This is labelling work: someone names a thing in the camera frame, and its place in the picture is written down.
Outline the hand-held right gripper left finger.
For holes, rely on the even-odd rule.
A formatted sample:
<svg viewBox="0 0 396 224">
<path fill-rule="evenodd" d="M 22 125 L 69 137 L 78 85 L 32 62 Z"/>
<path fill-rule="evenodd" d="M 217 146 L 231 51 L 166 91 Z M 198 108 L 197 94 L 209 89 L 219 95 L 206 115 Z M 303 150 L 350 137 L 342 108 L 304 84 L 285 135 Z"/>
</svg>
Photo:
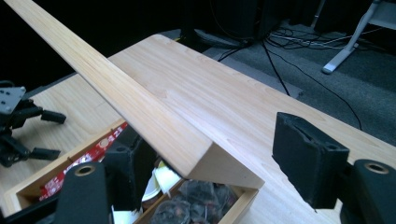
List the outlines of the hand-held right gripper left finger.
<svg viewBox="0 0 396 224">
<path fill-rule="evenodd" d="M 134 211 L 152 176 L 156 151 L 131 126 L 126 126 L 105 153 L 110 195 L 115 211 Z"/>
</svg>

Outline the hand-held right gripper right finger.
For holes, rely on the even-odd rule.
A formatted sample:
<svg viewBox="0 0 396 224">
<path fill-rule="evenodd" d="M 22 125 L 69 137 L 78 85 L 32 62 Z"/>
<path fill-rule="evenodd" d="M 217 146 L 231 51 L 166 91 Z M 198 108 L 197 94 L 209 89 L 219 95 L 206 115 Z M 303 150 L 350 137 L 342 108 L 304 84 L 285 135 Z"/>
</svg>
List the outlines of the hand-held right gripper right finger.
<svg viewBox="0 0 396 224">
<path fill-rule="evenodd" d="M 312 208 L 331 209 L 349 149 L 298 116 L 278 112 L 273 159 Z"/>
</svg>

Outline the wooden box lid with window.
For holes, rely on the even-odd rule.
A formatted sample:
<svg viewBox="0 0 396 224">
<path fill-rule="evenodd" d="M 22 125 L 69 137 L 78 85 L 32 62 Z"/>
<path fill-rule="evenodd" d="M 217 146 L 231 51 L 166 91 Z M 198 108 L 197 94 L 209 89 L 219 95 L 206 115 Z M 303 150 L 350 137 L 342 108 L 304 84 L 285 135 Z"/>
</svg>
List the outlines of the wooden box lid with window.
<svg viewBox="0 0 396 224">
<path fill-rule="evenodd" d="M 33 0 L 4 0 L 187 179 L 260 189 L 264 181 Z"/>
</svg>

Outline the wooden tea box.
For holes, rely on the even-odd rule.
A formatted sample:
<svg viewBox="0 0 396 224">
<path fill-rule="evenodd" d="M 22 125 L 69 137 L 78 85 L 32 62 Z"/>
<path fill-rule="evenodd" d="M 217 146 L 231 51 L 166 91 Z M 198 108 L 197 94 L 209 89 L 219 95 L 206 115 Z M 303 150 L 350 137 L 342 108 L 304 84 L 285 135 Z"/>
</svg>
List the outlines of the wooden tea box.
<svg viewBox="0 0 396 224">
<path fill-rule="evenodd" d="M 82 162 L 94 161 L 91 154 L 101 152 L 101 156 L 97 158 L 97 161 L 100 161 L 104 157 L 105 149 L 113 144 L 116 137 L 126 127 L 127 124 L 119 119 L 109 129 L 101 131 L 91 139 L 66 152 L 23 181 L 18 181 L 14 187 L 3 194 L 6 214 L 13 215 L 22 209 L 38 205 L 47 183 L 54 180 L 56 184 L 61 184 L 61 179 L 64 178 L 68 169 Z M 250 208 L 258 193 L 256 189 L 236 186 L 231 186 L 231 191 L 235 195 L 233 205 L 230 208 L 225 207 L 227 212 L 218 224 L 235 224 L 238 222 Z"/>
</svg>

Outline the white capsule cup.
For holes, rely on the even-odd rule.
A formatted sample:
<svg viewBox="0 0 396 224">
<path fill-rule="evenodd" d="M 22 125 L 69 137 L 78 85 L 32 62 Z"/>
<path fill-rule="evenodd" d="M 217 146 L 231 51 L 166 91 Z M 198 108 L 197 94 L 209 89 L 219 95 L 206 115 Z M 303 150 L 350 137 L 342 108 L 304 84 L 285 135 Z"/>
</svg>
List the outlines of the white capsule cup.
<svg viewBox="0 0 396 224">
<path fill-rule="evenodd" d="M 134 224 L 141 213 L 138 211 L 114 211 L 114 224 Z"/>
<path fill-rule="evenodd" d="M 155 198 L 161 191 L 155 175 L 152 175 L 146 186 L 142 201 L 146 202 Z"/>
</svg>

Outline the stack of red sachets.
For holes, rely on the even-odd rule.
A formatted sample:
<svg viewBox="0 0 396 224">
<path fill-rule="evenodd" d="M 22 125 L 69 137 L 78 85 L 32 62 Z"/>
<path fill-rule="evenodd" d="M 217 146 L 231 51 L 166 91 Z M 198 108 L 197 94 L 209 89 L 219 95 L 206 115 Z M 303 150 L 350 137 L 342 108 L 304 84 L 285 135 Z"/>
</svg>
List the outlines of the stack of red sachets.
<svg viewBox="0 0 396 224">
<path fill-rule="evenodd" d="M 123 122 L 119 127 L 112 130 L 111 133 L 102 138 L 98 143 L 90 147 L 79 158 L 72 160 L 71 164 L 66 166 L 59 174 L 57 174 L 40 188 L 41 196 L 39 197 L 39 200 L 43 201 L 57 193 L 62 188 L 65 176 L 71 168 L 90 161 L 101 161 L 104 158 L 106 151 L 113 145 L 119 135 L 127 127 L 128 124 Z"/>
</svg>

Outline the yellow-green capsule cup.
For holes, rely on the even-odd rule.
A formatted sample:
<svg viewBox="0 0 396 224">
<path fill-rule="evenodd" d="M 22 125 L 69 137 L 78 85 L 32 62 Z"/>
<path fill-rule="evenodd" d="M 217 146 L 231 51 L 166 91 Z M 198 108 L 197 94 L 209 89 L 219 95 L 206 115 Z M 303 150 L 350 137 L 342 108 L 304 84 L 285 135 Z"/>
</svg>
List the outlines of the yellow-green capsule cup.
<svg viewBox="0 0 396 224">
<path fill-rule="evenodd" d="M 163 161 L 154 169 L 154 176 L 164 194 L 169 193 L 171 188 L 181 179 L 181 177 L 172 171 Z"/>
</svg>

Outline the pile of dark tea bags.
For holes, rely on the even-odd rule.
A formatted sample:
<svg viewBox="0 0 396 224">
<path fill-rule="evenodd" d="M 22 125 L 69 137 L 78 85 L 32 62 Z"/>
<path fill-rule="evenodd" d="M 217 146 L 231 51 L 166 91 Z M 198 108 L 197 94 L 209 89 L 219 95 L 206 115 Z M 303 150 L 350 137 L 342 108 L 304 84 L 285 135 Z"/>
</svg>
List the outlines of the pile of dark tea bags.
<svg viewBox="0 0 396 224">
<path fill-rule="evenodd" d="M 149 224 L 219 224 L 237 201 L 226 185 L 189 180 L 156 208 Z"/>
</svg>

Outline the white desk leg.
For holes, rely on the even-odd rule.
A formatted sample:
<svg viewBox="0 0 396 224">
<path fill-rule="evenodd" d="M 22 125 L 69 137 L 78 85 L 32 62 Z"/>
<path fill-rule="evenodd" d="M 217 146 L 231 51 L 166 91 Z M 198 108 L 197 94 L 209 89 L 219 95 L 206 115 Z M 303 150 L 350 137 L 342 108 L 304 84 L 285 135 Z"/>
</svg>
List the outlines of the white desk leg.
<svg viewBox="0 0 396 224">
<path fill-rule="evenodd" d="M 396 31 L 396 0 L 373 0 L 348 43 L 322 67 L 322 73 L 331 74 L 355 50 L 357 41 L 368 24 Z"/>
</svg>

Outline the black stand base striped edge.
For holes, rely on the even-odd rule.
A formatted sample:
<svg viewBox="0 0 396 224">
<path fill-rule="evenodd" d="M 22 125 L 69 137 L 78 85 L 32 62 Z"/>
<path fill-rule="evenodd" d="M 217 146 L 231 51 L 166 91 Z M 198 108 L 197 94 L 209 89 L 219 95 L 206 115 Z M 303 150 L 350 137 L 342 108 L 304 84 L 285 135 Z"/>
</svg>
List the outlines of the black stand base striped edge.
<svg viewBox="0 0 396 224">
<path fill-rule="evenodd" d="M 264 39 L 281 21 L 280 0 L 180 0 L 181 39 L 223 49 L 239 49 Z M 225 44 L 199 35 L 196 29 L 238 41 Z"/>
</svg>

